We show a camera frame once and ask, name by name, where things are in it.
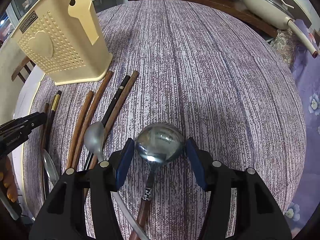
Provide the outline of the steel spoon at left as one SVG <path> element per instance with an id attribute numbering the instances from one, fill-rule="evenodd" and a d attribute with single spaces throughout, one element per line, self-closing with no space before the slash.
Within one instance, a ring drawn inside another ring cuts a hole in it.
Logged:
<path id="1" fill-rule="evenodd" d="M 59 181 L 59 174 L 53 163 L 53 160 L 51 159 L 49 153 L 45 149 L 42 149 L 42 156 L 43 156 L 43 163 L 44 163 L 44 168 L 47 173 L 47 176 L 51 181 L 51 183 L 53 185 L 56 185 L 56 183 Z"/>

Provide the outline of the small steel spoon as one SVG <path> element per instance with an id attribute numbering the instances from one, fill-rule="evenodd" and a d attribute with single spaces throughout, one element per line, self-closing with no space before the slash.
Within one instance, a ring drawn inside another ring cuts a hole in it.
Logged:
<path id="1" fill-rule="evenodd" d="M 107 163 L 107 161 L 104 160 L 104 156 L 103 156 L 103 143 L 104 143 L 104 126 L 102 122 L 95 122 L 91 124 L 85 131 L 84 145 L 89 152 L 93 153 L 97 157 L 99 163 L 100 162 Z M 134 232 L 140 237 L 140 239 L 149 239 L 148 236 L 143 231 L 143 229 L 141 228 L 141 226 L 138 225 L 138 223 L 132 217 L 131 213 L 129 212 L 128 208 L 126 207 L 119 193 L 113 192 L 113 191 L 111 193 L 117 205 L 119 206 L 120 210 L 122 211 L 124 217 L 133 228 Z"/>

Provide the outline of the black chopstick silver band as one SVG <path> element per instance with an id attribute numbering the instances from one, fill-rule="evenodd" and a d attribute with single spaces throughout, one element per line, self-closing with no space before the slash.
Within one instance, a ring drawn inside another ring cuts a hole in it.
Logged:
<path id="1" fill-rule="evenodd" d="M 89 154 L 86 158 L 84 170 L 88 170 L 93 159 L 94 151 L 93 150 L 102 150 L 102 135 L 103 128 L 105 128 L 107 121 L 109 120 L 112 111 L 114 110 L 117 101 L 119 100 L 125 86 L 127 85 L 130 79 L 129 75 L 126 75 L 122 80 L 118 90 L 116 91 L 111 103 L 109 104 L 107 111 L 102 119 L 102 121 L 97 121 L 91 124 L 85 131 L 84 136 L 84 145 L 85 148 L 89 151 Z"/>

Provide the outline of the black chopstick gold band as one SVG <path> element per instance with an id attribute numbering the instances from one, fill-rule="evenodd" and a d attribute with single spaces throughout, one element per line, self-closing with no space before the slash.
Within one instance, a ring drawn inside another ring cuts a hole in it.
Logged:
<path id="1" fill-rule="evenodd" d="M 55 117 L 55 113 L 57 110 L 57 106 L 59 104 L 60 98 L 61 98 L 62 92 L 60 90 L 57 91 L 56 95 L 54 96 L 53 104 L 51 106 L 51 110 L 49 112 L 49 118 L 47 122 L 47 129 L 46 129 L 46 136 L 45 136 L 45 145 L 43 146 L 43 149 L 45 149 L 49 153 L 49 143 L 50 143 L 50 133 L 53 126 L 53 121 Z M 46 198 L 49 195 L 49 178 L 47 176 L 47 173 L 44 168 L 44 188 L 45 188 L 45 194 Z"/>

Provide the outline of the cream plastic utensil holder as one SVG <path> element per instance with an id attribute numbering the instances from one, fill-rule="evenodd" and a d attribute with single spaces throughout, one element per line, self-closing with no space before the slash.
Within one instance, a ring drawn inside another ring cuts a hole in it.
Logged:
<path id="1" fill-rule="evenodd" d="M 100 81 L 113 57 L 92 0 L 38 0 L 11 38 L 57 86 Z"/>

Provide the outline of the purple striped tablecloth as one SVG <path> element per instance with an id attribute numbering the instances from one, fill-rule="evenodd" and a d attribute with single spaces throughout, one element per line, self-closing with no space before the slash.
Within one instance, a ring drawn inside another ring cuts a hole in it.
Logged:
<path id="1" fill-rule="evenodd" d="M 289 67 L 269 44 L 231 15 L 186 1 L 128 2 L 97 16 L 114 74 L 92 122 L 103 118 L 124 76 L 139 72 L 108 135 L 105 158 L 149 124 L 171 124 L 229 168 L 254 168 L 285 212 L 304 168 L 305 121 Z M 86 94 L 100 84 L 41 81 L 31 113 L 62 91 L 49 144 L 60 174 Z M 198 239 L 209 198 L 186 155 L 157 168 L 146 234 Z"/>

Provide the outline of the wooden chair with cushion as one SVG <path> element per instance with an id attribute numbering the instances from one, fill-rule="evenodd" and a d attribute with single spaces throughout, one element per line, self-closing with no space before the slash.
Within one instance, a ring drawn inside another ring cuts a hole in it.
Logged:
<path id="1" fill-rule="evenodd" d="M 31 74 L 31 69 L 28 67 L 28 63 L 31 63 L 31 65 L 35 67 L 35 63 L 31 59 L 29 59 L 29 57 L 25 56 L 11 75 L 12 81 L 14 81 L 16 77 L 19 77 L 23 83 L 26 82 L 26 78 L 21 74 L 21 71 L 22 69 L 25 69 L 28 75 Z"/>

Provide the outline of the brown wooden chopstick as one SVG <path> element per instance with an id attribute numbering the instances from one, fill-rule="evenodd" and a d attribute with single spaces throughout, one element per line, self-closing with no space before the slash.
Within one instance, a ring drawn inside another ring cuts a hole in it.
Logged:
<path id="1" fill-rule="evenodd" d="M 91 124 L 91 121 L 92 121 L 92 118 L 93 118 L 93 115 L 97 109 L 97 106 L 100 102 L 100 99 L 111 79 L 113 75 L 113 72 L 108 70 L 107 73 L 106 73 L 106 76 L 105 78 L 103 79 L 94 99 L 93 99 L 93 102 L 91 103 L 91 106 L 88 110 L 88 113 L 86 115 L 86 118 L 84 120 L 84 124 L 82 125 L 82 128 L 81 128 L 81 132 L 80 132 L 80 135 L 79 135 L 79 139 L 78 139 L 78 142 L 77 142 L 77 145 L 76 145 L 76 148 L 75 148 L 75 153 L 74 153 L 74 156 L 73 156 L 73 161 L 72 161 L 72 165 L 71 167 L 74 168 L 75 170 L 77 170 L 77 167 L 78 167 L 78 163 L 79 163 L 79 158 L 80 158 L 80 154 L 81 154 L 81 151 L 82 151 L 82 147 L 83 147 L 83 144 L 84 144 L 84 135 L 85 135 L 85 131 L 86 129 L 89 127 L 89 125 Z"/>
<path id="2" fill-rule="evenodd" d="M 139 76 L 139 72 L 134 70 L 132 75 L 130 76 L 130 79 L 129 79 L 127 85 L 125 86 L 125 88 L 124 88 L 119 100 L 117 101 L 116 106 L 115 106 L 114 110 L 112 111 L 111 116 L 110 116 L 109 120 L 107 121 L 107 124 L 106 124 L 106 126 L 104 128 L 104 142 L 105 142 L 105 140 L 107 138 L 107 135 L 111 131 L 111 128 L 112 128 L 112 126 L 113 126 L 113 124 L 114 124 L 114 122 L 116 120 L 116 117 L 118 116 L 118 114 L 119 114 L 119 112 L 121 110 L 121 107 L 124 104 L 124 101 L 127 98 L 128 94 L 129 94 L 129 92 L 130 92 L 132 86 L 134 85 L 134 83 L 135 83 L 135 81 L 136 81 L 138 76 Z M 93 159 L 91 161 L 89 169 L 93 168 L 96 165 L 97 162 L 99 162 L 97 157 L 95 155 L 93 155 Z"/>
<path id="3" fill-rule="evenodd" d="M 66 168 L 70 168 L 72 166 L 72 161 L 73 161 L 73 156 L 74 156 L 74 153 L 75 153 L 75 148 L 76 148 L 76 145 L 78 143 L 78 137 L 79 137 L 79 134 L 80 134 L 80 131 L 81 131 L 81 127 L 82 127 L 82 124 L 84 122 L 84 118 L 86 116 L 86 113 L 88 111 L 88 108 L 90 106 L 90 103 L 91 103 L 91 100 L 93 98 L 93 91 L 89 91 L 86 95 L 86 98 L 85 98 L 85 101 L 81 107 L 81 111 L 80 111 L 80 114 L 78 116 L 78 119 L 76 121 L 76 126 L 75 126 L 75 129 L 74 129 L 74 132 L 73 132 L 73 136 L 72 136 L 72 139 L 71 139 L 71 143 L 70 143 L 70 147 L 69 147 L 69 152 L 68 152 L 68 158 L 67 158 L 67 164 L 66 164 Z"/>

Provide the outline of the cream frying pan with lid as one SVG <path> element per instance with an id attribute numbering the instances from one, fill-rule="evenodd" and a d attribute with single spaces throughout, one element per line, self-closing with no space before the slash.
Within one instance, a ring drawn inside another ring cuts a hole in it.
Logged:
<path id="1" fill-rule="evenodd" d="M 318 56 L 318 49 L 315 48 L 308 37 L 295 24 L 293 16 L 285 7 L 290 7 L 290 5 L 284 1 L 282 1 L 283 4 L 280 5 L 274 0 L 243 0 L 243 2 L 249 11 L 277 29 L 286 30 L 290 28 L 302 44 L 304 44 L 312 57 L 316 58 Z"/>

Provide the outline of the steel ladle wooden handle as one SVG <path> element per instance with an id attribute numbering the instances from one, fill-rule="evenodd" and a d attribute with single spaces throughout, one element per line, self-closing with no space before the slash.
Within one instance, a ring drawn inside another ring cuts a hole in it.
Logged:
<path id="1" fill-rule="evenodd" d="M 167 165 L 182 154 L 184 139 L 182 133 L 170 124 L 155 123 L 146 126 L 136 139 L 136 150 L 144 159 L 150 172 L 143 196 L 140 200 L 136 222 L 145 229 L 151 207 L 151 191 L 158 167 Z"/>

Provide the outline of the purple floral cloth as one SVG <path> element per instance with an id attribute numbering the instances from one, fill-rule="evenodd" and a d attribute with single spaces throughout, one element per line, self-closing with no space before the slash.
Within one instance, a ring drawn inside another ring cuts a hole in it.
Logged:
<path id="1" fill-rule="evenodd" d="M 285 218 L 296 237 L 319 206 L 319 56 L 312 57 L 291 30 L 279 30 L 270 43 L 289 64 L 303 105 L 306 155 L 302 177 Z"/>

